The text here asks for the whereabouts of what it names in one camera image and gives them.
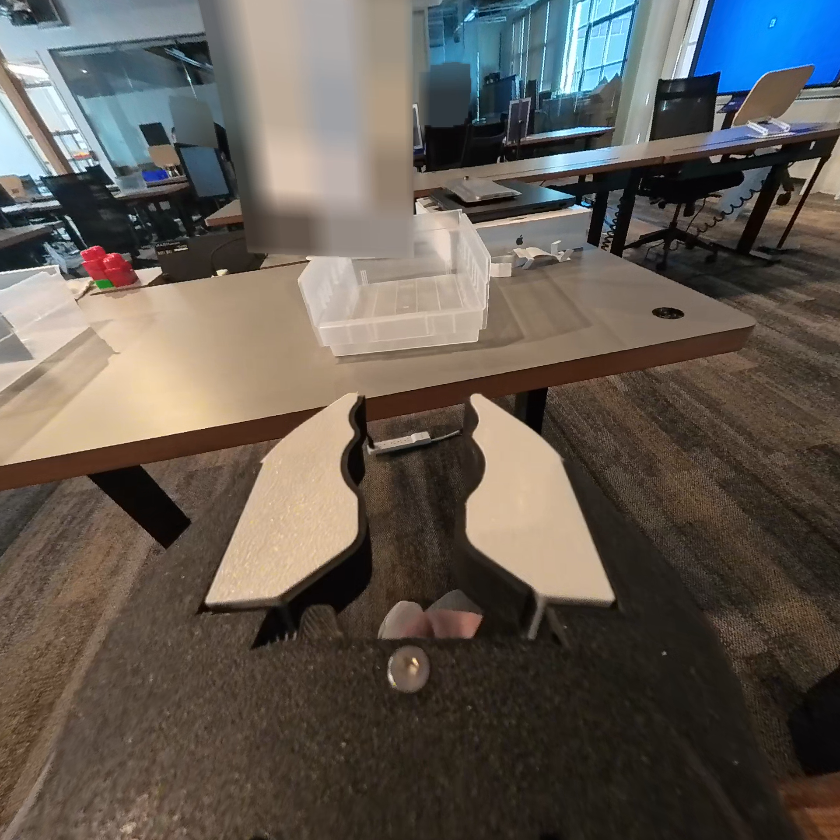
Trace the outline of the black printed box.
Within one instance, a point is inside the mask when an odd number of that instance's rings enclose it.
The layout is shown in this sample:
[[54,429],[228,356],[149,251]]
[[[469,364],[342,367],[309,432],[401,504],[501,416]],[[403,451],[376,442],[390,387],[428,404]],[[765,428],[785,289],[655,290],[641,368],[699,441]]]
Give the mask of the black printed box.
[[155,244],[155,257],[169,282],[257,270],[267,258],[248,250],[243,232],[216,232]]

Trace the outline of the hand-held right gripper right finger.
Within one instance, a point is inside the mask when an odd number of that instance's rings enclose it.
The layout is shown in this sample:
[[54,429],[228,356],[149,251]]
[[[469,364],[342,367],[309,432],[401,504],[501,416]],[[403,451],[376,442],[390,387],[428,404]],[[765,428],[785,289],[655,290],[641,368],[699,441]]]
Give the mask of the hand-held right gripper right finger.
[[560,454],[489,398],[465,404],[471,472],[458,515],[458,587],[525,638],[551,607],[610,610],[616,595]]

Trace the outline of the blue display screen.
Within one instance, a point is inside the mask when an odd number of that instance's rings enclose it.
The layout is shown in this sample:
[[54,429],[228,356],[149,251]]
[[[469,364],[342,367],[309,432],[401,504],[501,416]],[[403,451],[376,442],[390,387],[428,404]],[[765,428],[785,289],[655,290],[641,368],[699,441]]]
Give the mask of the blue display screen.
[[718,73],[718,93],[727,95],[803,66],[813,66],[805,89],[838,85],[838,1],[709,2],[687,74]]

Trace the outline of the computer monitor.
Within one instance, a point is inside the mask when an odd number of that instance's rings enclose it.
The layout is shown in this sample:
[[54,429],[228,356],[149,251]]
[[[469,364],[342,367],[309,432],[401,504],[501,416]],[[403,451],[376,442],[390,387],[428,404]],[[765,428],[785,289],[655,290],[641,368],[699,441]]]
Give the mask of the computer monitor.
[[179,143],[175,151],[196,198],[222,199],[233,195],[217,148]]

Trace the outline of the long brown desk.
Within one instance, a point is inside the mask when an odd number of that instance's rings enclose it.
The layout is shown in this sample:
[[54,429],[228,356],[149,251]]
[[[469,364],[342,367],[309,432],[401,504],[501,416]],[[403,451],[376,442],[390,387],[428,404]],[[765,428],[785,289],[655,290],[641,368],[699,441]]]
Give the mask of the long brown desk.
[[760,136],[747,127],[721,129],[523,161],[415,173],[413,194],[415,198],[427,196],[443,188],[447,182],[467,176],[494,182],[553,182],[577,176],[577,183],[570,185],[572,192],[578,196],[596,195],[588,241],[591,245],[599,245],[608,195],[622,188],[611,246],[612,254],[621,256],[643,178],[666,174],[684,181],[769,167],[769,176],[756,197],[737,246],[714,245],[712,248],[714,251],[728,250],[739,256],[773,262],[773,258],[753,250],[753,247],[779,191],[785,166],[811,160],[825,163],[834,151],[838,135],[839,125],[836,122],[796,122],[788,133],[767,136]]

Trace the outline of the brown thin board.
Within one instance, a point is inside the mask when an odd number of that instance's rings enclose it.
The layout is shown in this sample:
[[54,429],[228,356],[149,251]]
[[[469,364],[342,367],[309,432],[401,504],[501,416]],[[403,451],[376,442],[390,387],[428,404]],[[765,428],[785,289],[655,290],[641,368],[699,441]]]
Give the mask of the brown thin board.
[[85,296],[113,295],[126,291],[136,291],[149,286],[154,280],[162,277],[163,272],[160,267],[155,266],[151,268],[136,269],[135,274],[137,276],[137,280],[133,284],[123,287],[100,288],[96,281],[89,277],[72,280],[68,279],[66,283],[74,298],[76,300],[80,300]]

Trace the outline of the white plastic clips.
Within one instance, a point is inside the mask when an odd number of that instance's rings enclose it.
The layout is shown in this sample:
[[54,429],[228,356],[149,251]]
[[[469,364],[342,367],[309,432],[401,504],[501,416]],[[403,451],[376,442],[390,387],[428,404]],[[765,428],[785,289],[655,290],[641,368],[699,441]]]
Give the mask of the white plastic clips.
[[557,266],[571,260],[575,248],[565,248],[560,240],[551,243],[548,250],[536,246],[517,247],[505,255],[491,257],[490,276],[514,277],[525,271]]

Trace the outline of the silver laptop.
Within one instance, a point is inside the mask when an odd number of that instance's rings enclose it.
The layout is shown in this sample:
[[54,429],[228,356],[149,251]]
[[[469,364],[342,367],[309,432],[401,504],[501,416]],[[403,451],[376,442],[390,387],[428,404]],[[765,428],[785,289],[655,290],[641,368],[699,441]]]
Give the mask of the silver laptop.
[[515,188],[472,176],[449,180],[443,189],[465,205],[509,201],[521,195]]

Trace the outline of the white cardboard box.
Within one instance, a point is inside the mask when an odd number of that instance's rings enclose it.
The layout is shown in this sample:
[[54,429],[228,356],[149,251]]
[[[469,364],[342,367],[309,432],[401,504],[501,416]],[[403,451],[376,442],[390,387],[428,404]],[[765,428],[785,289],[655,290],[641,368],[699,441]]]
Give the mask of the white cardboard box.
[[573,205],[557,211],[531,213],[475,224],[493,257],[515,249],[537,248],[547,253],[581,249],[587,242],[592,221],[589,207]]

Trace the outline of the clear divided plastic bin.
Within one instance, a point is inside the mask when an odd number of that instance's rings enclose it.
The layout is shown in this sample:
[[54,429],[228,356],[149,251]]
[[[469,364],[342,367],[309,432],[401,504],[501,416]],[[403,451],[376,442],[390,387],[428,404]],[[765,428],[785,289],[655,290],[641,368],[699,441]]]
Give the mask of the clear divided plastic bin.
[[75,392],[118,356],[81,306],[92,280],[67,280],[57,266],[1,278],[1,397]]

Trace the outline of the white power strip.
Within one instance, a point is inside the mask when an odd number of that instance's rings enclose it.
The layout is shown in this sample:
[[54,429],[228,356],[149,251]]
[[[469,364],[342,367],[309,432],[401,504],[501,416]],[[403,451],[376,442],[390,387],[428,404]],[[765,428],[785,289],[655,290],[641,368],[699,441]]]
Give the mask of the white power strip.
[[444,441],[462,435],[462,433],[462,429],[456,429],[455,431],[433,437],[428,431],[423,431],[406,436],[393,437],[379,442],[375,442],[371,437],[367,437],[364,444],[364,451],[367,455],[375,457],[397,455],[418,448],[443,443]]

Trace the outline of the red toy block stack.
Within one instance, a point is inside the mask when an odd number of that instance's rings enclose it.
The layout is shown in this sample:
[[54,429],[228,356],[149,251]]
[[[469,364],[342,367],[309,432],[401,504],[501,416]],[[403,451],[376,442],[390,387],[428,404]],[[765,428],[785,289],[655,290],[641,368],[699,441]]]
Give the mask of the red toy block stack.
[[101,246],[80,252],[81,266],[92,280],[107,278],[115,287],[133,284],[137,280],[130,262],[120,253],[108,253]]

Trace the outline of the black office chair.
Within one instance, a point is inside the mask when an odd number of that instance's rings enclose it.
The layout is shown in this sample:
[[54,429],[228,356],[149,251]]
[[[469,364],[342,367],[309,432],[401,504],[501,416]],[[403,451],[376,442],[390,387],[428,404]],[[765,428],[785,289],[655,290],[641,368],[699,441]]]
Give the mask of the black office chair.
[[[659,80],[649,139],[668,140],[713,131],[719,79],[720,73],[717,72],[701,77]],[[639,183],[637,194],[650,199],[660,208],[674,205],[675,213],[667,228],[647,234],[631,246],[635,248],[662,240],[664,249],[657,263],[658,271],[667,267],[671,246],[677,242],[685,244],[687,249],[696,246],[705,249],[709,252],[706,262],[715,261],[718,247],[701,244],[689,229],[680,229],[678,216],[695,216],[698,202],[705,204],[712,194],[740,186],[742,182],[742,171],[685,180],[665,174],[646,176]]]

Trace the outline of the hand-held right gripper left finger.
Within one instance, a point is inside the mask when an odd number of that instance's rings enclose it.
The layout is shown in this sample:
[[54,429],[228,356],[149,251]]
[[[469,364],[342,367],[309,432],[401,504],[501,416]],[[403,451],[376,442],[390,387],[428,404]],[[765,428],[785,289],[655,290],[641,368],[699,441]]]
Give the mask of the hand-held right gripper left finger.
[[361,495],[365,400],[348,393],[273,447],[204,598],[208,611],[340,611],[371,579]]

